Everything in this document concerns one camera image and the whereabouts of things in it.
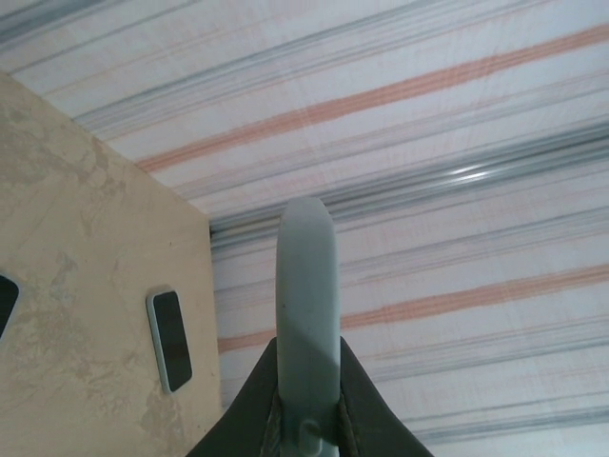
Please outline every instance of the black phone screen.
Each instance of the black phone screen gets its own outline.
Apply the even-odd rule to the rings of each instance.
[[[0,336],[4,333],[4,329],[9,322],[10,314],[15,307],[18,296],[19,287],[9,278],[0,276]]]
[[[169,390],[174,392],[192,377],[187,335],[184,332],[178,294],[171,291],[156,295],[153,305]]]

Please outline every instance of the gray stripe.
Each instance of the gray stripe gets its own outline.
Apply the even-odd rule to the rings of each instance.
[[[386,357],[377,357],[377,364],[382,362],[385,366],[366,371],[370,379],[379,385],[532,357],[606,348],[609,346],[608,330],[609,319],[597,317],[587,322],[559,324],[527,330],[516,335],[490,335],[465,342],[451,341],[432,348],[397,351]]]
[[[281,62],[287,58],[297,56],[302,59],[291,63],[288,69],[290,75],[298,76],[362,58],[370,53],[403,47],[412,41],[426,39],[481,19],[521,8],[524,4],[525,2],[519,2],[509,7],[472,15],[460,22],[440,28],[433,27],[432,22],[425,31],[412,34],[411,27],[408,27],[409,22],[420,19],[420,22],[426,23],[430,19],[445,17],[451,10],[463,8],[461,4],[449,3],[445,6],[443,2],[438,1],[431,4],[416,2],[194,73],[181,80],[94,109],[78,116],[76,120],[102,138],[119,136],[174,115],[189,112],[202,104],[275,84],[285,78],[285,70],[277,67],[280,67]],[[329,47],[334,40],[353,33],[360,35],[363,32],[370,34],[364,44],[361,43],[361,39],[344,40],[349,43],[344,49],[330,54],[325,53],[313,59],[307,55],[307,51],[311,48]],[[278,66],[269,65],[272,63],[277,63]]]
[[[571,84],[575,85],[577,82],[570,82],[566,87],[570,87]],[[474,107],[472,107],[460,114],[455,114],[454,112],[439,114],[433,118],[425,118],[419,121],[404,123],[390,129],[371,132],[364,138],[356,137],[346,141],[342,140],[325,144],[324,154],[319,154],[316,149],[299,150],[297,151],[298,153],[294,153],[290,156],[289,161],[286,161],[284,157],[281,157],[273,162],[265,161],[260,165],[253,164],[252,167],[238,170],[237,172],[219,173],[204,179],[186,182],[173,188],[173,190],[184,199],[192,200],[216,192],[229,190],[237,186],[240,187],[263,179],[273,178],[284,173],[315,167],[322,163],[327,163],[328,161],[357,157],[359,155],[382,149],[394,148],[396,146],[407,147],[410,142],[430,138],[441,133],[475,126],[481,122],[503,119],[508,116],[527,112],[531,109],[549,108],[560,103],[577,100],[581,97],[602,93],[603,91],[605,91],[605,89],[588,87],[583,92],[574,91],[574,93],[571,93],[568,97],[557,98],[556,88],[542,88],[539,90],[538,96],[534,101],[527,102],[525,100],[524,103],[512,106],[514,101],[519,98],[518,96],[515,96],[514,98],[516,100],[512,101],[511,106],[507,108],[489,105],[479,109],[474,109]],[[525,93],[522,96],[528,98],[530,93]],[[493,145],[484,146],[485,149],[493,147]],[[450,160],[451,156],[457,153],[463,154],[463,151],[445,154],[442,159]]]
[[[129,30],[129,29],[133,29],[134,27],[138,27],[141,26],[147,22],[153,21],[154,19],[158,19],[161,16],[164,16],[166,14],[170,14],[173,13],[177,10],[182,10],[184,8],[187,8],[191,5],[197,4],[197,3],[201,3],[203,0],[187,0],[185,3],[183,3],[182,5],[178,5],[177,7],[172,7],[169,8],[167,10],[162,10],[160,12],[157,12],[155,14],[152,14],[151,16],[147,16],[143,19],[140,19],[139,21],[136,22],[132,22],[130,24],[127,24],[125,26],[119,27],[118,29],[114,29],[111,30],[107,33],[101,34],[99,36],[95,36],[94,38],[91,38],[89,40],[85,40],[85,41],[81,41],[77,44],[75,44],[74,46],[70,46],[69,48],[65,48],[64,50],[60,50],[58,52],[55,52],[51,55],[48,55],[46,57],[43,57],[41,59],[35,60],[33,62],[30,62],[26,65],[24,65],[23,67],[18,67],[16,69],[13,69],[12,72],[10,74],[17,74],[19,71],[23,71],[23,70],[27,70],[30,69],[31,67],[35,67],[36,65],[40,65],[40,64],[44,64],[45,62],[48,62],[49,60],[55,59],[57,57],[60,57],[62,55],[68,54],[70,52],[73,52],[75,50],[78,50],[80,48],[84,48],[86,46],[92,45],[93,43],[103,40],[104,38],[109,38],[112,35],[115,35],[117,33],[121,33],[123,31]]]
[[[334,220],[344,222],[551,170],[609,159],[609,124],[566,132],[509,149],[487,151],[438,167],[401,172],[343,186],[320,197]],[[276,235],[280,203],[210,222],[212,248],[234,247]]]
[[[558,241],[566,242],[608,232],[609,207],[591,209],[532,224],[488,231],[343,263],[341,272],[344,280],[341,282],[341,287],[348,288],[362,281],[374,281],[386,277],[386,274],[406,275],[483,259],[489,254],[490,243],[493,243],[493,255],[501,255],[523,248],[538,248]],[[269,278],[239,286],[216,288],[214,290],[216,309],[227,311],[273,303],[274,283],[275,279]]]
[[[600,390],[596,392],[584,392],[584,393],[575,393],[571,395],[563,395],[561,397],[551,397],[551,398],[539,398],[537,400],[527,400],[525,402],[515,402],[508,403],[505,405],[496,405],[492,407],[477,407],[476,409],[463,409],[458,411],[446,412],[444,414],[428,414],[424,416],[409,416],[402,418],[401,420],[408,421],[408,423],[413,424],[417,422],[424,422],[429,420],[438,420],[438,419],[448,419],[451,417],[459,417],[459,416],[467,416],[472,413],[481,413],[481,412],[493,412],[493,411],[506,411],[509,409],[515,408],[523,408],[523,407],[536,407],[541,405],[551,405],[564,400],[578,400],[578,399],[587,399],[589,402],[591,398],[598,397],[601,395],[609,394],[609,390]]]
[[[555,184],[558,184],[558,183],[566,184],[569,181],[571,181],[572,179],[581,178],[581,176],[588,176],[590,178],[594,178],[594,177],[596,177],[597,174],[606,173],[608,169],[609,169],[609,161],[603,161],[602,163],[599,163],[599,165],[594,169],[594,171],[590,171],[589,169],[581,169],[581,172],[576,172],[575,174],[572,174],[571,176],[563,177],[563,178],[554,178],[555,180],[553,182]],[[523,183],[520,190],[521,191],[535,191],[536,189],[543,188],[544,186],[545,186],[544,183],[535,183],[535,184]],[[490,198],[490,195],[485,194],[485,193],[478,193],[476,196],[476,199],[479,203],[485,201],[487,198]],[[467,197],[467,193],[461,193],[461,199],[457,200],[457,201],[455,201],[454,199],[451,200],[450,203],[442,203],[442,201],[438,201],[438,202],[435,202],[435,205],[433,206],[433,208],[425,207],[425,208],[422,208],[419,210],[411,209],[408,213],[408,217],[416,218],[416,217],[424,216],[428,213],[441,211],[444,209],[453,209],[453,208],[460,207],[462,205],[469,205],[469,204],[471,204],[471,198]],[[578,214],[581,214],[583,216],[584,213],[586,213],[586,211],[578,213]],[[397,221],[397,220],[402,220],[402,219],[403,219],[403,216],[400,215],[399,213],[396,214],[394,212],[388,212],[383,216],[379,216],[379,217],[375,218],[374,221],[372,221],[372,222],[368,222],[369,220],[366,218],[361,218],[358,223],[350,222],[348,225],[339,223],[336,226],[336,230],[337,230],[337,233],[339,235],[341,235],[343,233],[348,233],[352,230],[365,229],[365,228],[376,226],[380,223],[386,223],[386,222]],[[542,221],[532,223],[531,226],[535,226],[536,224],[541,225],[541,224],[545,224],[545,223],[547,223],[547,221],[542,220]],[[566,236],[566,235],[568,235],[569,233],[571,233],[571,231],[567,230],[565,232],[565,237],[560,238],[560,239],[568,240],[569,236]],[[214,262],[224,261],[224,260],[240,257],[242,255],[264,252],[264,251],[267,251],[270,249],[275,249],[275,240],[272,237],[267,238],[265,240],[265,242],[262,242],[262,243],[241,245],[239,249],[216,249],[213,251],[213,260],[214,260]],[[341,268],[347,268],[347,265],[342,264]]]
[[[434,446],[531,431],[607,423],[609,423],[609,407],[604,406],[530,414],[525,417],[458,424],[452,427],[414,428],[412,432],[427,446]]]
[[[0,52],[125,0],[47,0],[0,17]]]

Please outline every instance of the smartphone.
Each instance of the smartphone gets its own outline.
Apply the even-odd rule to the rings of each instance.
[[[178,294],[175,290],[152,293],[146,299],[146,308],[161,385],[166,393],[173,393],[192,377]]]
[[[17,298],[19,298],[19,287],[6,276],[0,275],[0,338],[9,324]]]

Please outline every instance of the striped fabric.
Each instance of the striped fabric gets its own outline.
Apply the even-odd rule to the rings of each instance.
[[[261,221],[320,195],[344,336],[451,457],[609,456],[608,43],[606,0],[0,2],[0,70],[210,215],[225,405],[274,333]]]

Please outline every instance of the beige wall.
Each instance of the beige wall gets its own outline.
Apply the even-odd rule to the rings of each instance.
[[[205,216],[0,75],[0,455],[183,456],[220,414]],[[182,301],[193,379],[161,390],[145,308]]]

